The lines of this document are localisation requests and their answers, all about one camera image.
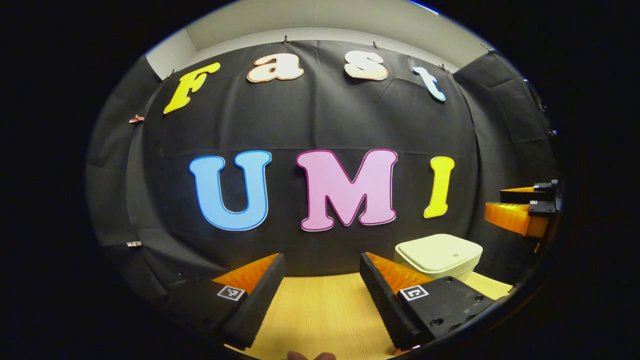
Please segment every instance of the ceiling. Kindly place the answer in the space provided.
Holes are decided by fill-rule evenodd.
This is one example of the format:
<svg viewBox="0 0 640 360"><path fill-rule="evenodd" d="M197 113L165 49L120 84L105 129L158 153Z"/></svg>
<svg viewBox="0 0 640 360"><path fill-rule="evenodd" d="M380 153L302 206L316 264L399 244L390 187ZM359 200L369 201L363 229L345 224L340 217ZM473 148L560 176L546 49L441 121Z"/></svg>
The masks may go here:
<svg viewBox="0 0 640 360"><path fill-rule="evenodd" d="M492 46L407 0L240 0L187 26L196 50L263 31L322 27L392 38L463 67Z"/></svg>

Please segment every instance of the blue letter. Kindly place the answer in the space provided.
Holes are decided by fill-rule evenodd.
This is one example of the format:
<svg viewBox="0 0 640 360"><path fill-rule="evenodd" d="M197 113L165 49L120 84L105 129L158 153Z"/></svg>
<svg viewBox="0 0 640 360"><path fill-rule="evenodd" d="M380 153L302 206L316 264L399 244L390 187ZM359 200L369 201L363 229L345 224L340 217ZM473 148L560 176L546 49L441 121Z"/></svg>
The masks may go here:
<svg viewBox="0 0 640 360"><path fill-rule="evenodd" d="M441 91L439 91L438 88L436 87L436 83L438 82L438 80L436 80L436 78L434 78L433 75L429 74L427 72L427 69L421 66L416 66L413 68L413 71L420 74L420 77L422 78L422 82L424 82L424 86L427 87L427 89L429 90L431 95L433 95L433 97L435 97L440 101L444 101L445 99L444 94Z"/></svg>
<svg viewBox="0 0 640 360"><path fill-rule="evenodd" d="M236 165L244 170L246 209L233 213L222 203L220 170L225 160L219 156L194 159L189 170L196 178L196 194L200 211L208 222L224 230L243 231L260 225L267 217L267 184L264 167L271 162L267 151L245 151L236 156Z"/></svg>

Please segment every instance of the white container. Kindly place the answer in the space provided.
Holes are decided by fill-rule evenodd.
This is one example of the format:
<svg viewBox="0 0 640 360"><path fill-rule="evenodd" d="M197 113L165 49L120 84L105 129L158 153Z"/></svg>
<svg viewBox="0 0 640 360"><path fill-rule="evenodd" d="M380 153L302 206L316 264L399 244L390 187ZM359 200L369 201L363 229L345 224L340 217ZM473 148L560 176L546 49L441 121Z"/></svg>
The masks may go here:
<svg viewBox="0 0 640 360"><path fill-rule="evenodd" d="M394 262L439 279L466 281L480 261L482 246L449 234L436 234L396 245Z"/></svg>

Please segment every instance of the pink letter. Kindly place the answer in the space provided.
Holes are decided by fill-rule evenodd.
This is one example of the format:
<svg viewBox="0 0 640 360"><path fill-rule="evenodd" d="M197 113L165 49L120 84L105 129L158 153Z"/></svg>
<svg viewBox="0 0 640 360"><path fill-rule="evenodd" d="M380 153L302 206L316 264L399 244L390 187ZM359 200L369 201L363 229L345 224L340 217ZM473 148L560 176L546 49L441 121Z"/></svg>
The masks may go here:
<svg viewBox="0 0 640 360"><path fill-rule="evenodd" d="M391 180L397 159L394 151L371 150L364 156L356 179L351 181L329 150L298 155L296 163L307 171L308 189L308 215L302 220L302 229L322 231L333 227L335 221L326 212L327 200L345 226L351 225L365 197L367 203L359 218L362 225L393 221L396 211L391 208Z"/></svg>

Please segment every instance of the wooden table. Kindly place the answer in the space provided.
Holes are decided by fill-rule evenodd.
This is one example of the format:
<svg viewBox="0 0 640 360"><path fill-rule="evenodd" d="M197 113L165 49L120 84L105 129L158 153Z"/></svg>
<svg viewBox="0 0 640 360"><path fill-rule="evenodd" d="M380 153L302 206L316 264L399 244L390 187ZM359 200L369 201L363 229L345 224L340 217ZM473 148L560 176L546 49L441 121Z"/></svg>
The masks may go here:
<svg viewBox="0 0 640 360"><path fill-rule="evenodd" d="M511 289L477 273L465 283L493 300ZM243 353L283 360L289 350L310 360L321 352L338 360L382 360L393 357L395 348L360 274L353 273L282 280L252 347Z"/></svg>

